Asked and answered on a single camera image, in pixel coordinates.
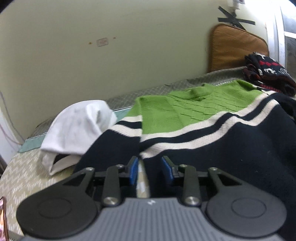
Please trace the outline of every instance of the white wall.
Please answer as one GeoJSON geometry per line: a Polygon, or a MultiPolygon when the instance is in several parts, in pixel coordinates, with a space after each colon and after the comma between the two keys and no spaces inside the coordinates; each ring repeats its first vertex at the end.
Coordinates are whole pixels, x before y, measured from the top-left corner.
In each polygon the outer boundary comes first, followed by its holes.
{"type": "MultiPolygon", "coordinates": [[[[9,127],[5,117],[3,116],[3,113],[0,109],[0,124],[3,127],[5,133],[15,142],[19,142],[13,135],[13,132],[11,131],[11,128],[9,127]]],[[[4,161],[8,164],[11,160],[11,158],[14,156],[14,154],[18,151],[20,148],[20,145],[17,145],[13,143],[11,140],[9,140],[3,133],[3,131],[0,129],[0,154],[4,161]]]]}
{"type": "MultiPolygon", "coordinates": [[[[0,14],[0,89],[15,126],[26,137],[75,102],[204,74],[219,5],[228,9],[226,0],[15,0],[0,14]]],[[[237,15],[266,39],[262,9],[237,15]]]]}

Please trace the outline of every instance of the mattress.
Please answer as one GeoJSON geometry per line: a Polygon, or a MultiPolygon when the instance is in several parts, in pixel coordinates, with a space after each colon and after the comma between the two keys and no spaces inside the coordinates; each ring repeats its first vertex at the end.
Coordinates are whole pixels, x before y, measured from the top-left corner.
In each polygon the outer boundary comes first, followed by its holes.
{"type": "MultiPolygon", "coordinates": [[[[138,92],[129,93],[106,100],[110,108],[117,111],[118,119],[124,117],[128,112],[128,107],[133,105],[135,98],[142,95],[164,95],[172,90],[182,90],[202,83],[219,85],[227,81],[243,78],[242,68],[224,69],[205,74],[191,80],[182,80],[170,85],[162,85],[138,92]]],[[[9,162],[0,180],[0,194],[7,199],[7,222],[11,236],[22,235],[22,231],[17,223],[15,214],[20,202],[27,196],[32,195],[54,183],[70,176],[74,167],[69,167],[53,176],[49,176],[39,160],[39,147],[42,143],[50,124],[54,120],[50,118],[41,123],[32,133],[30,138],[12,160],[9,162]]],[[[137,180],[137,196],[139,198],[149,197],[149,185],[142,161],[139,162],[139,172],[137,180]]]]}

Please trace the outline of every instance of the gray quilted cover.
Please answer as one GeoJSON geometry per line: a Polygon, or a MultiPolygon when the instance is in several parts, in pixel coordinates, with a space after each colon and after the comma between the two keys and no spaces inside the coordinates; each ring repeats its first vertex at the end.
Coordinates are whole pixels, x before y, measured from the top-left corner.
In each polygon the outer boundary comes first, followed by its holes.
{"type": "MultiPolygon", "coordinates": [[[[143,95],[166,95],[171,91],[184,90],[187,88],[201,86],[202,83],[219,85],[232,80],[244,79],[242,69],[243,67],[217,70],[217,71],[199,76],[195,79],[181,80],[175,83],[160,85],[160,86],[152,87],[149,89],[139,90],[129,94],[110,98],[110,99],[107,99],[106,102],[111,109],[117,110],[117,109],[129,107],[129,106],[133,106],[135,99],[143,95]]],[[[47,132],[54,119],[55,119],[55,116],[39,124],[36,127],[35,131],[29,136],[29,138],[36,137],[47,132]]]]}

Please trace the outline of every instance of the ribbed gray surface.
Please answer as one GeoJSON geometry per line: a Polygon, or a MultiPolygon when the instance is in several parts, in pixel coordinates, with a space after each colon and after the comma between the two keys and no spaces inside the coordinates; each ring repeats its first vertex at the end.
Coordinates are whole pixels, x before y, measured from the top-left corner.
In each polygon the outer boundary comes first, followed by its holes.
{"type": "MultiPolygon", "coordinates": [[[[23,241],[36,241],[25,237],[23,241]]],[[[240,239],[223,234],[198,208],[185,207],[176,198],[132,199],[103,209],[92,226],[62,241],[283,241],[278,235],[240,239]]]]}

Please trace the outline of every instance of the beige patterned bedspread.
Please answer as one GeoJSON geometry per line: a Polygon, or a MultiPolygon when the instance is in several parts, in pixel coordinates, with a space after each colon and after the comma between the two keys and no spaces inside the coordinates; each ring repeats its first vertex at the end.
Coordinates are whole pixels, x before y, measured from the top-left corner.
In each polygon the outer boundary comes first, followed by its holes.
{"type": "MultiPolygon", "coordinates": [[[[20,202],[27,196],[70,176],[73,169],[74,167],[69,167],[54,176],[49,176],[39,160],[39,149],[17,153],[9,162],[0,180],[0,196],[7,199],[8,229],[22,235],[15,217],[20,202]]],[[[148,181],[142,161],[139,162],[137,196],[149,197],[148,181]]]]}

